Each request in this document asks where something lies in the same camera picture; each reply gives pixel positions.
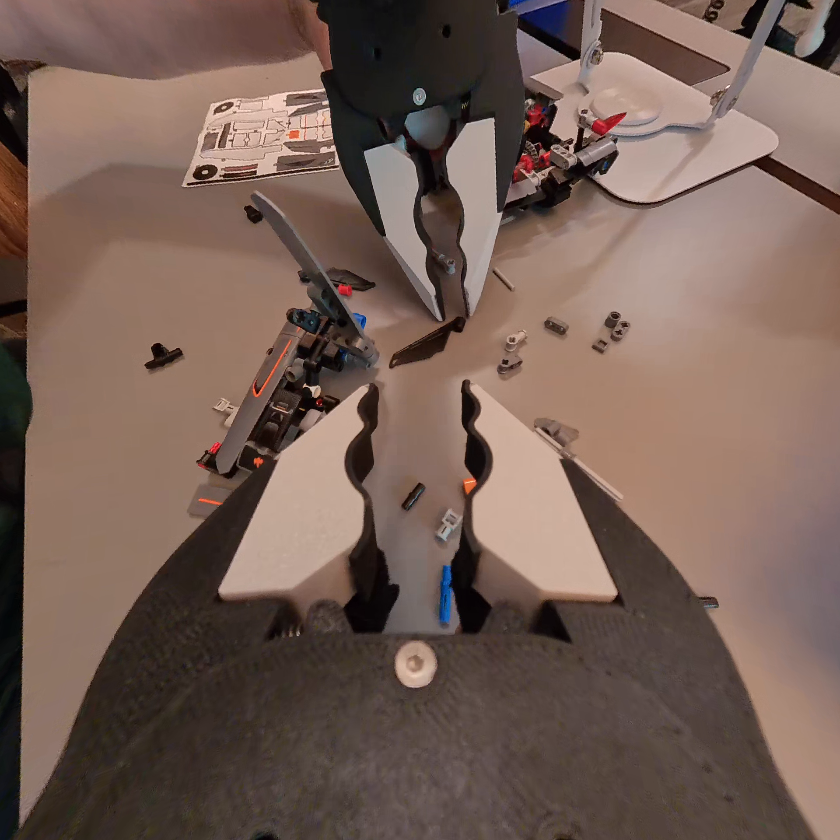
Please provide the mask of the person's green shirt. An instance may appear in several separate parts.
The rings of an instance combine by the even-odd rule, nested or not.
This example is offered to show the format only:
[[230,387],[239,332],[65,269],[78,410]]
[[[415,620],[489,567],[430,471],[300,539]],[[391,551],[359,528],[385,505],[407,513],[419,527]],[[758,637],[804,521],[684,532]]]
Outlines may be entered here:
[[25,341],[1,342],[1,501],[21,508],[25,497],[25,449],[33,413]]

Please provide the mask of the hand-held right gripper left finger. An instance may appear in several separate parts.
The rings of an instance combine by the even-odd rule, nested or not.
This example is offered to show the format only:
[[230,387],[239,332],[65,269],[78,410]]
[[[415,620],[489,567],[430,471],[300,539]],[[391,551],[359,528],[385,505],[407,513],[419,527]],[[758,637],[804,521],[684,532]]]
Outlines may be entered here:
[[217,594],[280,599],[299,614],[332,601],[350,614],[388,614],[399,594],[375,533],[364,482],[380,390],[363,385],[278,458]]

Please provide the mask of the large lego car chassis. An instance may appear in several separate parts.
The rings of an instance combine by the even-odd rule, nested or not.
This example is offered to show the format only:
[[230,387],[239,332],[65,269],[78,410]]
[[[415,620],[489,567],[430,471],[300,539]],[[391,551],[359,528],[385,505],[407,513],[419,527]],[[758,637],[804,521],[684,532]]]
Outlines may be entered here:
[[608,173],[618,157],[614,129],[625,120],[625,112],[601,119],[584,110],[576,120],[576,135],[563,140],[552,130],[558,104],[544,93],[526,90],[520,156],[504,214],[556,207],[578,182]]

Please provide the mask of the dark grey lego wing panel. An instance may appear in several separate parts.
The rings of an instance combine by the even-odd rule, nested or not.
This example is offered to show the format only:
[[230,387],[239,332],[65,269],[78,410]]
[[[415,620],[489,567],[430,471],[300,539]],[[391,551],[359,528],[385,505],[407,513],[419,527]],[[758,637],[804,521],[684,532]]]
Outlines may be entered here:
[[261,192],[253,192],[251,202],[308,279],[307,294],[314,307],[348,335],[362,336],[363,328],[288,216]]

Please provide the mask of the person's left forearm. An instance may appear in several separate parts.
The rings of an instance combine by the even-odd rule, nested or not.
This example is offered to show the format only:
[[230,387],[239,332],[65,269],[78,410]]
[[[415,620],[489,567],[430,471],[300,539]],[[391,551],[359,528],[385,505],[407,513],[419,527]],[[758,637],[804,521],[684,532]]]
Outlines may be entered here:
[[165,79],[315,53],[332,67],[315,2],[2,1],[2,58]]

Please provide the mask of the black grey lego assembly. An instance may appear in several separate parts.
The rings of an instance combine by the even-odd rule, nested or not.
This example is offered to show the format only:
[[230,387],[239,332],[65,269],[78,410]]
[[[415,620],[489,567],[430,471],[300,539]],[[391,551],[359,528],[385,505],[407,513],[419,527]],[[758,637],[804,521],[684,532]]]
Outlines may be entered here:
[[334,411],[342,398],[326,393],[323,371],[341,373],[361,358],[339,341],[336,321],[315,308],[290,308],[242,403],[228,411],[227,433],[203,452],[199,468],[233,478],[253,472]]

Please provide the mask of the grey axle assembly blue piece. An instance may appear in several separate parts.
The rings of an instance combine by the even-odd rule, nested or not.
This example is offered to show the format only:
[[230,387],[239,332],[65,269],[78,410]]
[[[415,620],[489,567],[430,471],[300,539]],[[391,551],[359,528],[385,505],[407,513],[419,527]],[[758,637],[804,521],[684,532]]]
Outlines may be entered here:
[[609,482],[598,476],[577,454],[572,451],[572,444],[580,433],[577,429],[547,417],[538,417],[533,422],[534,433],[563,460],[570,461],[588,476],[603,492],[616,502],[623,501],[623,494]]

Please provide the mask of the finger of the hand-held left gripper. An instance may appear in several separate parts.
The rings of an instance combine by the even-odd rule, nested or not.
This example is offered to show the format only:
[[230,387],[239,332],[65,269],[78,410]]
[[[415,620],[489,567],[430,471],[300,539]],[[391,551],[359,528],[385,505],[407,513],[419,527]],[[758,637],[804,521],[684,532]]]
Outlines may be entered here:
[[439,322],[445,318],[443,293],[432,268],[432,241],[424,224],[417,164],[404,139],[364,153],[384,240],[416,294]]
[[476,311],[501,220],[497,207],[496,124],[468,122],[448,149],[448,183],[460,204],[457,247],[465,315]]

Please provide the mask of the black lego fin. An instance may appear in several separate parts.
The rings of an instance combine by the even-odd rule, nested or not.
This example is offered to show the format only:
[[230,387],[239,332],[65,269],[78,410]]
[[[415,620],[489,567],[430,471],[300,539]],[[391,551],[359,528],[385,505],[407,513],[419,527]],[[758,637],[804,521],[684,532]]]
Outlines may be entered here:
[[392,370],[400,365],[425,361],[436,354],[442,353],[446,348],[449,336],[452,333],[462,333],[465,326],[466,319],[464,317],[456,317],[444,323],[434,331],[396,351],[390,360],[389,368]]

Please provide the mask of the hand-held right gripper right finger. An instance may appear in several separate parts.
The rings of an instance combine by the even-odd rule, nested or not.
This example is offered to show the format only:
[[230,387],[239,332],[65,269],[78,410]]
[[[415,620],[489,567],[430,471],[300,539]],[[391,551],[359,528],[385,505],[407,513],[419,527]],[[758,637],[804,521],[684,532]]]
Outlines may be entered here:
[[616,584],[558,454],[478,384],[461,386],[465,498],[456,594],[479,605],[613,602]]

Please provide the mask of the lego sticker sheet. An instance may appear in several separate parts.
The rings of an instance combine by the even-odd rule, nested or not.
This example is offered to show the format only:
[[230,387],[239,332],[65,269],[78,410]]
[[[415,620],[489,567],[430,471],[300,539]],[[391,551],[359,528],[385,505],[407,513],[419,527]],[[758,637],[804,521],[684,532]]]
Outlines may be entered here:
[[340,167],[325,90],[213,103],[184,188],[330,172]]

